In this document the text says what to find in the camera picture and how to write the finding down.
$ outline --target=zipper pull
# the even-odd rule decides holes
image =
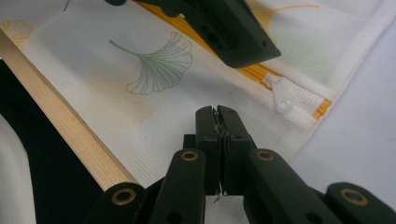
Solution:
[[[293,102],[289,95],[290,85],[283,77],[274,76],[271,74],[265,75],[262,83],[272,89],[276,110],[282,114],[286,114],[293,108]]]

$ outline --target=brass ring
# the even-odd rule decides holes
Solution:
[[[183,161],[195,161],[198,159],[198,154],[194,151],[186,151],[181,154]]]
[[[136,192],[133,189],[119,189],[111,197],[111,202],[115,205],[125,205],[131,203],[136,198]]]
[[[260,150],[257,152],[257,158],[262,161],[271,161],[274,159],[274,155],[271,152]]]
[[[353,203],[359,206],[365,206],[369,203],[369,200],[364,196],[362,193],[358,192],[357,190],[354,189],[341,189],[340,191],[341,196],[345,200],[347,200],[349,203]],[[358,197],[358,199],[351,197],[350,194],[354,194],[355,196]]]

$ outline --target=zipper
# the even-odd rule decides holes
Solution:
[[[182,17],[170,18],[166,16],[160,7],[149,5],[146,3],[137,2],[138,5],[145,8],[155,16],[159,17],[161,20],[172,25],[178,29],[181,33],[193,39],[199,45],[201,45],[206,50],[215,54],[215,52],[206,44],[206,42],[195,33],[189,24]],[[280,74],[264,67],[261,64],[253,64],[249,67],[236,69],[240,74],[248,77],[259,85],[263,86],[269,91],[272,91],[274,98],[274,105],[276,111],[280,114],[287,115],[295,106],[302,107],[306,112],[310,113],[314,119],[319,120],[321,117],[326,115],[328,108],[331,106],[331,102],[327,99],[321,98],[321,104],[315,108],[315,111],[308,109],[308,101],[311,99],[317,101],[319,96],[305,91],[303,88],[299,87],[297,84],[291,82]],[[304,99],[296,101],[294,93]]]

